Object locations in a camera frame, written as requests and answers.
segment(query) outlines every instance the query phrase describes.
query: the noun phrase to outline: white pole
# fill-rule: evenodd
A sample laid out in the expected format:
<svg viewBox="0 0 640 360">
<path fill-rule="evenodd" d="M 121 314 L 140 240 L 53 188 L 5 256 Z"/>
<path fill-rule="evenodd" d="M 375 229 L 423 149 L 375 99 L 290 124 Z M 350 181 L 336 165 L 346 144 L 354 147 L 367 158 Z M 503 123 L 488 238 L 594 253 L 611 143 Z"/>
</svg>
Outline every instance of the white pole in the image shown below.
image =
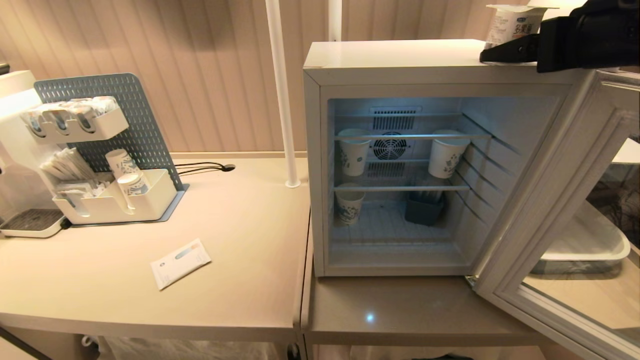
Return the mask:
<svg viewBox="0 0 640 360">
<path fill-rule="evenodd" d="M 296 154 L 293 147 L 293 131 L 291 130 L 291 108 L 289 107 L 289 86 L 287 84 L 287 65 L 284 60 L 284 41 L 282 40 L 282 22 L 280 20 L 280 1 L 266 0 L 267 20 L 269 22 L 269 38 L 271 39 L 271 55 L 273 71 L 276 75 L 276 92 L 280 108 L 280 127 L 284 143 L 284 157 L 287 160 L 288 188 L 300 186 L 296 172 Z"/>
<path fill-rule="evenodd" d="M 329 41 L 342 41 L 342 0 L 329 0 Z"/>
</svg>

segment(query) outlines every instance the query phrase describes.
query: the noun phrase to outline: white organizer tray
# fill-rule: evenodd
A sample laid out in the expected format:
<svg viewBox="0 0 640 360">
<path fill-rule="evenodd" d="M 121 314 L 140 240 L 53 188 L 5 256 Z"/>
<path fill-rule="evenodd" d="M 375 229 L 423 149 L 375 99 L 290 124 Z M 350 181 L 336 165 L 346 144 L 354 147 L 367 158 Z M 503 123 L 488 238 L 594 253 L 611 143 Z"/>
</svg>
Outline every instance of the white organizer tray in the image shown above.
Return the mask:
<svg viewBox="0 0 640 360">
<path fill-rule="evenodd" d="M 58 132 L 58 126 L 52 122 L 43 122 L 42 129 L 47 133 L 44 137 L 34 134 L 28 125 L 27 131 L 33 136 L 38 143 L 70 143 L 70 142 L 89 142 L 95 140 L 108 140 L 129 127 L 127 118 L 124 117 L 122 109 L 109 111 L 108 113 L 98 116 L 94 120 L 95 132 L 87 133 L 82 129 L 78 120 L 72 119 L 67 121 L 68 135 Z"/>
<path fill-rule="evenodd" d="M 129 209 L 118 184 L 107 187 L 100 196 L 81 199 L 75 208 L 65 199 L 53 198 L 72 224 L 105 224 L 108 222 L 150 221 L 162 217 L 176 195 L 167 169 L 143 170 L 151 187 L 143 195 L 129 196 L 134 209 Z"/>
<path fill-rule="evenodd" d="M 593 274 L 612 270 L 629 255 L 625 234 L 586 200 L 542 255 L 534 274 Z"/>
</svg>

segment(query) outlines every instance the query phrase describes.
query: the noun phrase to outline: fridge hinge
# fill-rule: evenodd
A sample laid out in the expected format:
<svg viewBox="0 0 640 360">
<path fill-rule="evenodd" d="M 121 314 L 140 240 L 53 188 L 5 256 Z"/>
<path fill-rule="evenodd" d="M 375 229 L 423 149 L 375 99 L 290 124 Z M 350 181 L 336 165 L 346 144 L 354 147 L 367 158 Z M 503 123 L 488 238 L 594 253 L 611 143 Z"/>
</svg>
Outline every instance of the fridge hinge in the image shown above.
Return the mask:
<svg viewBox="0 0 640 360">
<path fill-rule="evenodd" d="M 476 282 L 478 281 L 478 277 L 475 275 L 466 275 L 465 280 L 469 283 L 469 286 L 473 289 L 476 286 Z"/>
</svg>

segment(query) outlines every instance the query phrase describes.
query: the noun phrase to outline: fan grille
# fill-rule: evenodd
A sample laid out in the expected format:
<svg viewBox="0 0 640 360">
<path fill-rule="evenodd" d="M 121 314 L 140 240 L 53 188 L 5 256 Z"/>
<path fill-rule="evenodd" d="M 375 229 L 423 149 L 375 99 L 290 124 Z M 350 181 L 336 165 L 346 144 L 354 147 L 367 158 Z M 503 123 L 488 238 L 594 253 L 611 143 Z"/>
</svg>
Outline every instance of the fan grille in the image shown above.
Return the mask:
<svg viewBox="0 0 640 360">
<path fill-rule="evenodd" d="M 400 135 L 395 131 L 383 135 Z M 380 160 L 396 160 L 406 151 L 404 139 L 380 139 L 373 143 L 373 154 Z"/>
</svg>

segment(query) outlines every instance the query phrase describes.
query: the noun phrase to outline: wooden paneled wall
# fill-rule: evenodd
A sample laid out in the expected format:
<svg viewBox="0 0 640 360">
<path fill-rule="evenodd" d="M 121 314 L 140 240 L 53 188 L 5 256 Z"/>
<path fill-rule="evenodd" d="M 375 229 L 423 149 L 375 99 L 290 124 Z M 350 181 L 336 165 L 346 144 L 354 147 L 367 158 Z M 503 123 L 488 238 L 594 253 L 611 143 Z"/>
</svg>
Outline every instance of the wooden paneled wall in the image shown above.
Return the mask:
<svg viewBox="0 0 640 360">
<path fill-rule="evenodd" d="M 344 41 L 484 39 L 491 0 L 344 0 Z M 509 0 L 499 3 L 525 4 Z M 327 0 L 280 0 L 296 150 Z M 0 0 L 0 62 L 37 79 L 140 77 L 171 151 L 279 151 L 264 0 Z"/>
</svg>

